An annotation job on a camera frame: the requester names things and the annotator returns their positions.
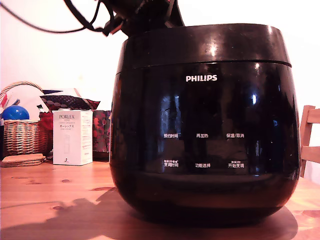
table surface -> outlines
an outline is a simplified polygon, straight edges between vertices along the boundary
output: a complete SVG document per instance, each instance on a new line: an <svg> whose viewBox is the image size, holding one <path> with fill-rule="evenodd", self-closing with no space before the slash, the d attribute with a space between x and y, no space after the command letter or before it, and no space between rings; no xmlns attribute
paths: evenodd
<svg viewBox="0 0 320 240"><path fill-rule="evenodd" d="M107 162L1 168L1 239L319 240L320 185L300 178L289 202L260 223L183 227L138 217Z"/></svg>

product box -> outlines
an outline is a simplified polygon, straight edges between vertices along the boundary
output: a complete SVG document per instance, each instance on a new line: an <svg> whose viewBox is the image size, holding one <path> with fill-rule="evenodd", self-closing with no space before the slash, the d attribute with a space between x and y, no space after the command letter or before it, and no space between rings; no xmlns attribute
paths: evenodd
<svg viewBox="0 0 320 240"><path fill-rule="evenodd" d="M53 164L85 165L92 163L91 110L53 112Z"/></svg>

basket handle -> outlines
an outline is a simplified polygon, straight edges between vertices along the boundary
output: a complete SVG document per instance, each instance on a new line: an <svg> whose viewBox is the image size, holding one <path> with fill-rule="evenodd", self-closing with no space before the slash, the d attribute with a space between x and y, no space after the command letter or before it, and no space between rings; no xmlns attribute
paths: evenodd
<svg viewBox="0 0 320 240"><path fill-rule="evenodd" d="M14 87L17 87L17 86L22 86L22 85L29 85L29 86L32 86L32 87L35 87L37 89L39 89L42 93L44 91L42 91L42 88L33 83L33 82L29 82L29 81L17 81L17 82L14 82L8 86L6 86L4 89L2 89L1 93L0 93L0 100L5 96L5 94L10 90L10 89L13 89Z"/></svg>

power cord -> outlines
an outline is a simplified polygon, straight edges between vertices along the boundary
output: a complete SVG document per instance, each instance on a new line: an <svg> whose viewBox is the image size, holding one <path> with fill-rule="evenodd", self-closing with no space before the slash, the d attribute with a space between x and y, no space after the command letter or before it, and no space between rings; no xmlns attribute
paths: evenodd
<svg viewBox="0 0 320 240"><path fill-rule="evenodd" d="M79 32L79 31L82 31L84 29L89 29L89 30L94 31L94 32L103 32L105 35L109 34L108 32L105 32L106 26L105 26L105 28L102 28L102 27L94 28L93 25L92 25L95 22L95 20L97 19L98 12L99 12L99 7L100 7L101 2L104 3L104 5L106 6L106 8L107 8L107 10L108 10L108 12L110 14L110 23L113 24L113 22L114 22L113 10L112 10L112 8L110 7L110 5L108 4L108 2L106 0L98 0L94 16L93 16L93 18L92 18L92 20L90 22L88 22L81 15L81 13L75 8L75 6L72 4L72 2L70 0L64 0L64 2L67 5L67 7L69 8L69 10L72 12L72 14L76 17L76 19L83 25L83 27L78 28L78 29L74 29L74 30L67 30L67 31L57 31L57 30L45 29L45 28L36 26L36 25L24 20L22 17L18 16L12 10L10 10L5 4L3 4L2 1L0 1L0 6L4 10L6 10L9 14L11 14L13 17L15 17L16 19L21 21L22 23L28 25L31 28L39 30L41 32L50 33L50 34L69 34L69 33Z"/></svg>

cork coaster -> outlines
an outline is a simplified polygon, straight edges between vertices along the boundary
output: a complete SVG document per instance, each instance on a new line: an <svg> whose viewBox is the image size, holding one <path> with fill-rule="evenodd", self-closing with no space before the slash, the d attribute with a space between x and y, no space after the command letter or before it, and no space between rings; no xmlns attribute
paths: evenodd
<svg viewBox="0 0 320 240"><path fill-rule="evenodd" d="M10 164L10 163L24 163L29 161L43 160L45 157L42 153L36 154L27 154L27 155L16 155L16 156L6 156L2 163Z"/></svg>
<svg viewBox="0 0 320 240"><path fill-rule="evenodd" d="M46 157L41 153L27 154L27 155L16 155L6 156L1 161L1 167L22 167L22 166L36 166L43 162Z"/></svg>
<svg viewBox="0 0 320 240"><path fill-rule="evenodd" d="M37 165L40 165L42 164L42 160L36 160L36 161L29 161L28 163L27 162L24 162L24 163L16 163L16 164L12 164L12 163L1 163L1 167L2 168L10 168L10 167L27 167L27 166L37 166Z"/></svg>

